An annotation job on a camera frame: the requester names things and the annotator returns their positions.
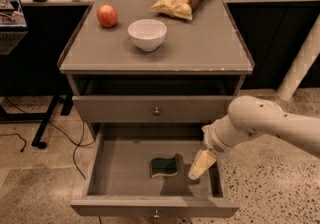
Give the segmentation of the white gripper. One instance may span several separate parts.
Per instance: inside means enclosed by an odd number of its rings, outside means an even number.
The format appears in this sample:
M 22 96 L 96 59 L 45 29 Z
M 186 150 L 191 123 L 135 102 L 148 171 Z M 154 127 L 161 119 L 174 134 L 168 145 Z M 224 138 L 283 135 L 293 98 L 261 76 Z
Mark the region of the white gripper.
M 226 153 L 232 148 L 230 125 L 214 122 L 203 126 L 202 131 L 203 144 L 207 150 L 198 151 L 188 173 L 192 180 L 197 180 L 216 162 L 217 156 L 214 153 Z

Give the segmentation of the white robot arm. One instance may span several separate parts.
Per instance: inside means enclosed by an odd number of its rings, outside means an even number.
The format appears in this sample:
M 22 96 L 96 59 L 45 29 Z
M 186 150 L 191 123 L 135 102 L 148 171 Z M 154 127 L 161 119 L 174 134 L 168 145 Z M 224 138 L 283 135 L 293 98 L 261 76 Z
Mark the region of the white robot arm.
M 197 180 L 219 154 L 262 134 L 275 136 L 303 151 L 320 155 L 320 119 L 285 112 L 277 103 L 252 96 L 235 98 L 227 114 L 202 127 L 204 148 L 191 165 L 188 177 Z

